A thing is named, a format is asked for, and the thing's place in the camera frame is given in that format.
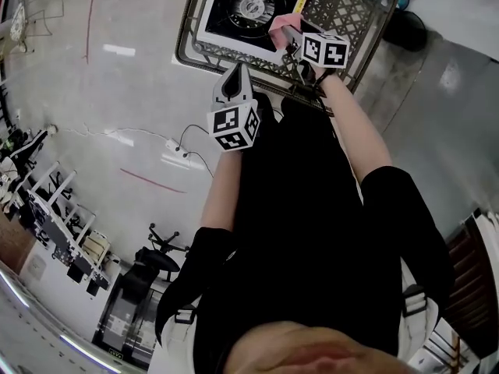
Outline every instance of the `wall outlet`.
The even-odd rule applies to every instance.
[[[166,142],[166,148],[173,152],[173,154],[177,158],[186,159],[184,155],[187,154],[187,151],[181,148],[181,146],[176,141],[174,141],[174,139],[168,139],[168,141]]]

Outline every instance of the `person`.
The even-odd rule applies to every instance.
[[[196,374],[410,372],[396,358],[403,265],[445,307],[452,265],[413,180],[343,82],[330,75],[321,86],[346,155],[324,112],[285,98],[277,122],[259,93],[255,144],[221,155],[155,324],[166,348],[165,324],[201,296]]]

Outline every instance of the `pink cloth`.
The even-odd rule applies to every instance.
[[[291,25],[295,27],[297,30],[300,30],[302,20],[302,14],[293,13],[293,14],[285,14],[283,16],[276,16],[274,21],[272,22],[271,28],[268,31],[268,34],[271,36],[272,42],[274,43],[275,48],[278,50],[283,50],[288,47],[288,39],[282,32],[282,27],[284,25]]]

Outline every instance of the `person's left forearm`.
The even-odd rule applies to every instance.
[[[218,161],[213,182],[204,204],[201,227],[234,228],[235,208],[239,198],[242,154],[239,151],[223,153]]]

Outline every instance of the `concrete floor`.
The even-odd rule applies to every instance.
[[[190,244],[211,183],[199,158],[179,168],[165,148],[165,138],[179,140],[188,124],[205,125],[218,78],[172,64],[184,3],[94,0],[87,63],[90,0],[64,0],[64,17],[47,20],[53,36],[28,39],[35,52],[6,62],[9,109],[20,113],[21,126],[60,129],[38,156],[37,172],[56,159],[66,173],[76,170],[76,197],[98,212],[94,227],[128,261],[149,245],[151,222]],[[46,16],[62,8],[61,0],[37,5]],[[28,15],[38,9],[28,7]],[[34,31],[44,32],[42,21]],[[127,50],[117,54],[116,46]],[[444,236],[474,206],[499,204],[497,75],[487,57],[438,38],[420,53],[382,43],[356,92]],[[219,150],[205,134],[190,129],[183,143],[215,168]]]

